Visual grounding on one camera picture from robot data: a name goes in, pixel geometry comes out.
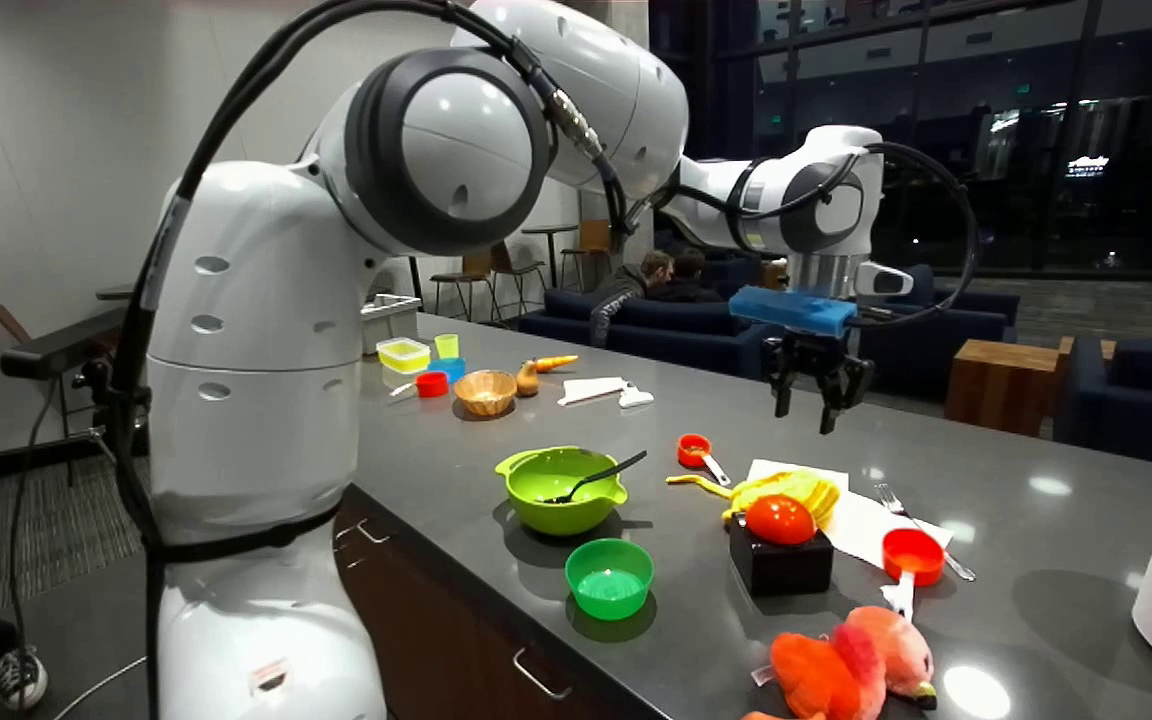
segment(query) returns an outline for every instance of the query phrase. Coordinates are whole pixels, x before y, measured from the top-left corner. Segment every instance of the pink plush toy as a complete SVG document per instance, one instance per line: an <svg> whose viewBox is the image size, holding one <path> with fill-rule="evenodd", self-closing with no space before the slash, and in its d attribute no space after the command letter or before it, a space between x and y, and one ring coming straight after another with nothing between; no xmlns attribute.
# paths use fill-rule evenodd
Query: pink plush toy
<svg viewBox="0 0 1152 720"><path fill-rule="evenodd" d="M828 640L780 631L766 662L796 720L877 720L886 694L937 700L922 631L877 605L851 608Z"/></svg>

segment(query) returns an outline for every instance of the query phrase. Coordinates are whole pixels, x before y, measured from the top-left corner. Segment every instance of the black box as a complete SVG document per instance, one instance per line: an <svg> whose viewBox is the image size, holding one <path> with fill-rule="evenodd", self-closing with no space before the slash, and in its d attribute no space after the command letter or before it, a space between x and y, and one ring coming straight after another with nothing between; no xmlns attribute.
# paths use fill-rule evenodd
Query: black box
<svg viewBox="0 0 1152 720"><path fill-rule="evenodd" d="M726 545L746 595L799 595L831 586L831 542L822 534L809 545L765 545L731 518Z"/></svg>

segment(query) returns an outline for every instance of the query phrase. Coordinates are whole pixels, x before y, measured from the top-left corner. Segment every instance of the sofa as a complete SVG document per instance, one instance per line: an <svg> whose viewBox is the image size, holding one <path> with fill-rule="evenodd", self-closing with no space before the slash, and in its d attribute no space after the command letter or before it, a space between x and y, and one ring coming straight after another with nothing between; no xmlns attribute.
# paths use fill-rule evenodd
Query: sofa
<svg viewBox="0 0 1152 720"><path fill-rule="evenodd" d="M514 322L518 331L588 345L591 298L545 293L545 310ZM626 300L606 331L606 350L724 375L765 375L765 335L772 326L726 317L726 306Z"/></svg>
<svg viewBox="0 0 1152 720"><path fill-rule="evenodd" d="M1052 441L1152 460L1152 339L1116 339L1102 359L1096 335L1075 335Z"/></svg>
<svg viewBox="0 0 1152 720"><path fill-rule="evenodd" d="M861 358L877 366L877 392L942 399L951 358L964 339L1015 335L1019 298L964 293L951 310L929 311L942 298L942 288L903 298L896 306L884 306L884 317L892 317L896 326L861 327Z"/></svg>

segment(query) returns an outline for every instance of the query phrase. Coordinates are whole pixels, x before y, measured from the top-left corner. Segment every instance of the gray countertop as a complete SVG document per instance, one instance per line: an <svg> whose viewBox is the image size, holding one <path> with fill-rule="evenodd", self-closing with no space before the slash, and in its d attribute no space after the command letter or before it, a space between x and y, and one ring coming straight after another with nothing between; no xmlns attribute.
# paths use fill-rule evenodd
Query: gray countertop
<svg viewBox="0 0 1152 720"><path fill-rule="evenodd" d="M765 665L774 631L822 638L847 608L884 605L881 573L851 558L836 558L819 595L752 602L726 561L720 501L663 489L677 472L672 443L686 427L711 437L731 478L744 478L746 460L840 469L854 491L884 478L911 518L956 527L951 547L975 567L975 586L942 576L915 602L939 667L937 718L1152 718L1152 649L1126 616L1152 554L1152 463L881 404L845 413L840 427L819 437L819 399L809 387L793 395L793 415L774 419L772 392L754 380L419 317L419 335L430 331L458 331L467 367L514 374L545 354L579 359L501 419L458 419L453 399L391 399L381 367L369 367L359 489L663 718L720 720L766 706L746 674ZM656 399L558 407L562 375L622 375ZM545 443L651 452L622 472L632 501L604 527L656 561L641 619L579 619L558 576L573 545L514 527L492 469Z"/></svg>

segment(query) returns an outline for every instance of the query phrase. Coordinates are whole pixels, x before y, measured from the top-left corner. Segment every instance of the cabinet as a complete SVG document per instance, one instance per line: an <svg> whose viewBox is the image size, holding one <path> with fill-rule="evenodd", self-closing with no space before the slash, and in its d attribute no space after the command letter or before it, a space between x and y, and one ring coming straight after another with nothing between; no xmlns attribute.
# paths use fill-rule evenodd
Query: cabinet
<svg viewBox="0 0 1152 720"><path fill-rule="evenodd" d="M371 631L395 720L651 718L359 489L335 518L335 567Z"/></svg>

